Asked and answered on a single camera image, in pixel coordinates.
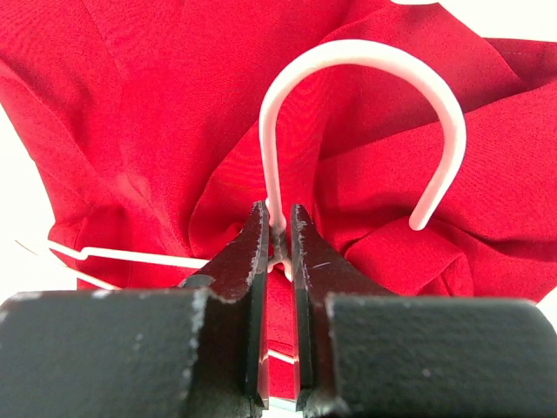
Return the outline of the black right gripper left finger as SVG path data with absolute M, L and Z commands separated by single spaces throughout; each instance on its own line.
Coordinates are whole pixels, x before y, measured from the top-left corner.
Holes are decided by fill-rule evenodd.
M 177 287 L 19 293 L 1 307 L 4 417 L 259 417 L 269 213 Z

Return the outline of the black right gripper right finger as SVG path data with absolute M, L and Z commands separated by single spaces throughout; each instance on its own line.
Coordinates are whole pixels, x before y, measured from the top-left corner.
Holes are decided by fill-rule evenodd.
M 533 303 L 401 297 L 291 211 L 306 417 L 553 417 L 556 332 Z

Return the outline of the red skirt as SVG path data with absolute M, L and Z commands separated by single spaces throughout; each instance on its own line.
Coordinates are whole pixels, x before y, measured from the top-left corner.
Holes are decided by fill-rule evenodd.
M 349 38 L 441 75 L 465 114 L 464 163 L 412 231 L 440 123 L 405 81 L 338 66 L 281 108 L 283 207 L 304 205 L 392 292 L 543 299 L 556 285 L 556 46 L 482 38 L 437 4 L 2 2 L 1 102 L 49 195 L 50 237 L 214 256 L 265 196 L 258 112 L 272 80 Z

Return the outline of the pink wire hanger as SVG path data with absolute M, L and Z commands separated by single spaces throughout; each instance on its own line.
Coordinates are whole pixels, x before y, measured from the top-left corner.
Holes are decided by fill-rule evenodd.
M 286 244 L 286 220 L 282 206 L 277 149 L 279 111 L 291 91 L 312 74 L 338 65 L 353 64 L 378 69 L 415 87 L 434 108 L 444 134 L 440 162 L 414 207 L 409 226 L 424 229 L 454 181 L 466 150 L 466 124 L 460 105 L 445 80 L 431 67 L 405 51 L 387 44 L 362 39 L 341 39 L 320 44 L 292 60 L 272 81 L 258 115 L 258 142 L 265 180 L 264 208 L 271 215 L 272 257 L 265 268 L 276 265 L 293 279 L 293 263 Z

